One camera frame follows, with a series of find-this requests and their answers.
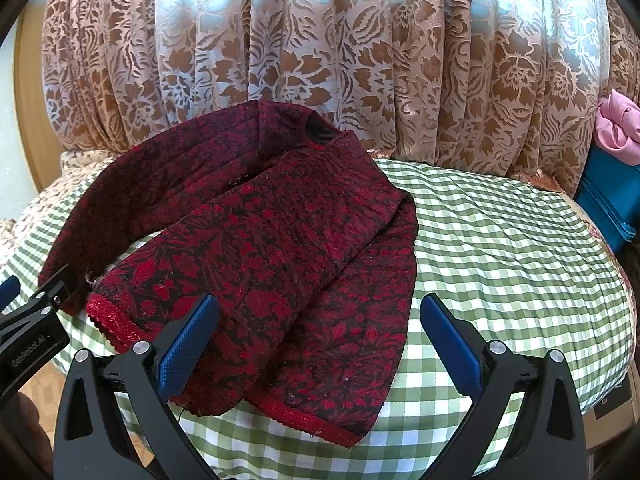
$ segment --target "teal storage box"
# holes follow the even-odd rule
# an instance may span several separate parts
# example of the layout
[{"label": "teal storage box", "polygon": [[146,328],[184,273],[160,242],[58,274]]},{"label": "teal storage box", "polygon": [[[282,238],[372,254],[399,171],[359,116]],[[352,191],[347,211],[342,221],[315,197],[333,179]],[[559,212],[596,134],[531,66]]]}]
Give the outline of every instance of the teal storage box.
[{"label": "teal storage box", "polygon": [[618,254],[636,234],[636,230],[620,218],[590,178],[582,177],[575,201],[593,220],[615,254]]},{"label": "teal storage box", "polygon": [[640,166],[628,166],[592,144],[584,176],[623,222],[639,224]]}]

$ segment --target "gingham fabric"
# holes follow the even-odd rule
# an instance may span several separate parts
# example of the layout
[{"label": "gingham fabric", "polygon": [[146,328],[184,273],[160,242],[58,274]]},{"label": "gingham fabric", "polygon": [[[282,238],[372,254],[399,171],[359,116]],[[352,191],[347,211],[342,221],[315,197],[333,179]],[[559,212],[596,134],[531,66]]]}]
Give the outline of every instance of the gingham fabric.
[{"label": "gingham fabric", "polygon": [[[204,418],[180,414],[173,406],[221,478],[324,479],[329,471],[331,479],[419,478],[470,406],[420,326],[418,308],[428,292],[437,292],[485,339],[501,339],[514,352],[564,352],[583,411],[626,372],[634,339],[630,298],[603,247],[561,196],[504,178],[376,162],[393,184],[414,196],[420,223],[406,347],[378,420],[359,444],[345,449],[286,428],[245,402]],[[11,274],[20,278],[20,303],[34,292],[49,248],[97,173],[53,208],[0,272],[0,280]],[[60,317],[72,340],[54,359],[63,372],[80,348],[97,355],[113,352],[85,316]],[[521,398],[512,397],[479,471],[500,456]],[[120,405],[130,430],[140,434],[126,397]]]}]

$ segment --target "blue gripper pad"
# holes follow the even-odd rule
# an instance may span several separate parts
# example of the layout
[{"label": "blue gripper pad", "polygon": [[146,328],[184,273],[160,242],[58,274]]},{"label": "blue gripper pad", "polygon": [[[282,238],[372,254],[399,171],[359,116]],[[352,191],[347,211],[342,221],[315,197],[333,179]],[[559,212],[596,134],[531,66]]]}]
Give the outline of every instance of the blue gripper pad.
[{"label": "blue gripper pad", "polygon": [[458,393],[475,402],[482,394],[480,362],[431,296],[422,298],[420,323]]},{"label": "blue gripper pad", "polygon": [[158,366],[158,395],[163,402],[182,393],[218,325],[220,307],[213,296],[204,297],[200,305],[191,312],[191,319],[175,338]]},{"label": "blue gripper pad", "polygon": [[11,276],[0,283],[0,312],[6,309],[19,294],[20,280],[15,276]]}]

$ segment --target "patterned velvet curtain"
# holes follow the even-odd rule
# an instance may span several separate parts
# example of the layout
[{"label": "patterned velvet curtain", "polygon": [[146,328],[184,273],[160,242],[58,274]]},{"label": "patterned velvet curtain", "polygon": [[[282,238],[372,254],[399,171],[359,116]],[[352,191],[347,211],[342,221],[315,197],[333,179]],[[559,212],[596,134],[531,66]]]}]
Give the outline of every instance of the patterned velvet curtain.
[{"label": "patterned velvet curtain", "polygon": [[305,104],[374,156],[542,170],[573,193],[609,88],[638,98],[613,0],[49,0],[67,148],[124,151],[248,99]]}]

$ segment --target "pink cloth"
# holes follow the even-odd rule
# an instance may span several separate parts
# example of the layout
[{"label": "pink cloth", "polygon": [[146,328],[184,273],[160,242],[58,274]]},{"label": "pink cloth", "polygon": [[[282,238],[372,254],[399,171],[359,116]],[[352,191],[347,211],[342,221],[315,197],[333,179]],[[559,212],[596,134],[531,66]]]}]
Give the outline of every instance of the pink cloth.
[{"label": "pink cloth", "polygon": [[630,166],[640,164],[640,108],[615,90],[598,101],[596,145]]}]

